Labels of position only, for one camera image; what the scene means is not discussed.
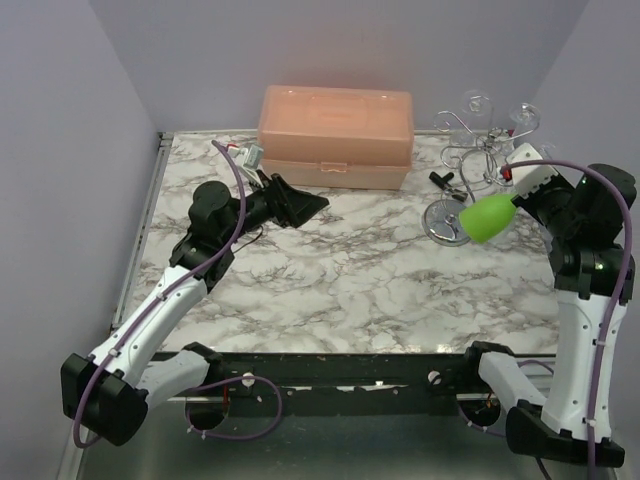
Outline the green plastic goblet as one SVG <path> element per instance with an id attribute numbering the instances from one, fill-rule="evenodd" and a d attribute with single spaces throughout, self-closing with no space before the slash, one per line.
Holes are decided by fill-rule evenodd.
<path id="1" fill-rule="evenodd" d="M 513 221 L 517 212 L 514 198 L 511 194 L 494 194 L 477 200 L 458 215 L 462 229 L 475 243 L 486 243 Z"/>

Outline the clear stemmed wine glass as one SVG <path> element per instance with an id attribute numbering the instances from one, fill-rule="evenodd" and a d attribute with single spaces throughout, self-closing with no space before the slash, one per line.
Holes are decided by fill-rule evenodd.
<path id="1" fill-rule="evenodd" d="M 509 114 L 515 128 L 501 146 L 502 155 L 507 158 L 517 147 L 526 142 L 526 137 L 535 132 L 541 123 L 541 114 L 531 103 L 522 102 L 513 107 Z"/>

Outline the tall clear wine glass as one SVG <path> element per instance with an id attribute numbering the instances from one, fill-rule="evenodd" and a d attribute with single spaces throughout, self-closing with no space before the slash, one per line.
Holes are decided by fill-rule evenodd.
<path id="1" fill-rule="evenodd" d="M 488 94 L 481 90 L 464 93 L 458 112 L 452 116 L 450 144 L 471 147 L 480 144 L 492 126 L 494 107 Z"/>

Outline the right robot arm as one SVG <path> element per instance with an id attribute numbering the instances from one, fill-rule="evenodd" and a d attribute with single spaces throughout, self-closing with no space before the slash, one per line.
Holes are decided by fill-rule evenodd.
<path id="1" fill-rule="evenodd" d="M 472 348 L 460 367 L 469 390 L 488 386 L 507 413 L 506 440 L 520 455 L 596 468 L 619 468 L 624 449 L 611 438 L 609 386 L 620 325 L 633 295 L 630 209 L 634 177 L 606 164 L 581 167 L 571 185 L 560 162 L 524 160 L 502 167 L 515 195 L 483 198 L 459 216 L 476 243 L 500 233 L 522 209 L 551 236 L 548 254 L 558 302 L 559 340 L 548 394 L 525 376 L 502 345 Z"/>

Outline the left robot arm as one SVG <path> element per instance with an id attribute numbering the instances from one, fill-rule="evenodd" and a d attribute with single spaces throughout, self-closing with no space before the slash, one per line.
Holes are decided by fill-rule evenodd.
<path id="1" fill-rule="evenodd" d="M 201 344 L 190 344 L 160 363 L 152 358 L 179 321 L 222 280 L 239 237 L 267 222 L 299 228 L 329 204 L 325 197 L 291 187 L 278 174 L 261 180 L 262 186 L 239 197 L 219 181 L 198 186 L 187 233 L 152 292 L 89 355 L 72 354 L 63 363 L 63 412 L 73 421 L 78 447 L 88 445 L 82 428 L 121 446 L 169 398 L 188 390 L 209 395 L 220 387 L 219 357 Z"/>

